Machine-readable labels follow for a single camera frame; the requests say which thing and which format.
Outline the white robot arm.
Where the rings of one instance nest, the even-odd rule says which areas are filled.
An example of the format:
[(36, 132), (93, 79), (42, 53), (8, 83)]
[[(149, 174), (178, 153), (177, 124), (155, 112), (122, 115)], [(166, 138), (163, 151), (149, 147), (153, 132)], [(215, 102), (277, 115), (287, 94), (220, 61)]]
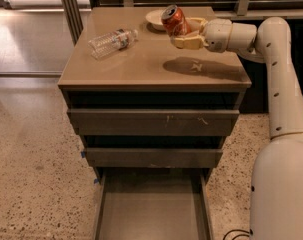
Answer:
[(186, 19), (191, 32), (173, 35), (180, 49), (230, 51), (267, 68), (270, 143), (251, 179), (250, 240), (303, 240), (303, 95), (291, 57), (291, 31), (280, 17), (258, 27), (227, 19)]

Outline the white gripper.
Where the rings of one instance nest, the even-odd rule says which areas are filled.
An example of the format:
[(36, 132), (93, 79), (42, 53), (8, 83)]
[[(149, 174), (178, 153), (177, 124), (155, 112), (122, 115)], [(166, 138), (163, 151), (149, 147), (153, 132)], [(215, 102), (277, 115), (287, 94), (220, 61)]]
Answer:
[(205, 18), (187, 17), (186, 22), (192, 32), (183, 36), (172, 36), (170, 41), (173, 46), (188, 50), (199, 50), (206, 47), (210, 52), (217, 53), (227, 50), (232, 30), (230, 20), (213, 19), (208, 22)]

